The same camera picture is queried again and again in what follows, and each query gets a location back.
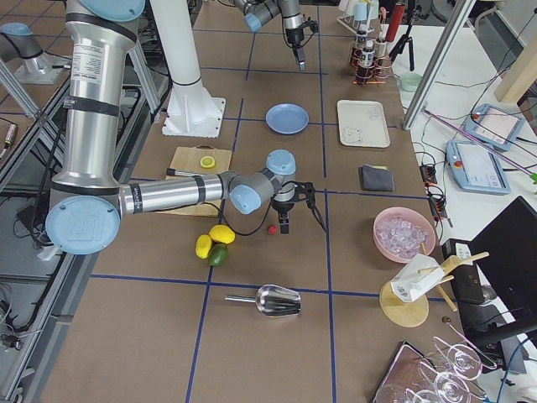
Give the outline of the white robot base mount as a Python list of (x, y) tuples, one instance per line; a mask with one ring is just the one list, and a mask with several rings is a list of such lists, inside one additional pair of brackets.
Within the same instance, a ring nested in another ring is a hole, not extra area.
[(226, 106), (204, 87), (186, 1), (150, 3), (169, 70), (172, 90), (163, 134), (214, 139)]

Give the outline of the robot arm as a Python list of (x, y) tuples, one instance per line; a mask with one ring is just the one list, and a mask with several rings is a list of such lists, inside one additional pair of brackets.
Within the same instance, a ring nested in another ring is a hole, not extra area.
[[(172, 84), (164, 134), (218, 136), (225, 100), (205, 89), (184, 1), (150, 4)], [(121, 218), (230, 200), (243, 214), (269, 204), (284, 221), (312, 185), (295, 181), (295, 157), (277, 149), (250, 176), (225, 171), (122, 185), (113, 175), (126, 57), (137, 44), (143, 1), (70, 1), (66, 27), (74, 43), (65, 99), (64, 162), (53, 177), (45, 230), (69, 254), (94, 254), (117, 236)]]
[(300, 71), (305, 70), (305, 45), (318, 32), (318, 22), (307, 18), (300, 11), (296, 0), (231, 0), (220, 1), (222, 5), (238, 9), (248, 28), (257, 33), (265, 24), (281, 17), (284, 44), (293, 52)]

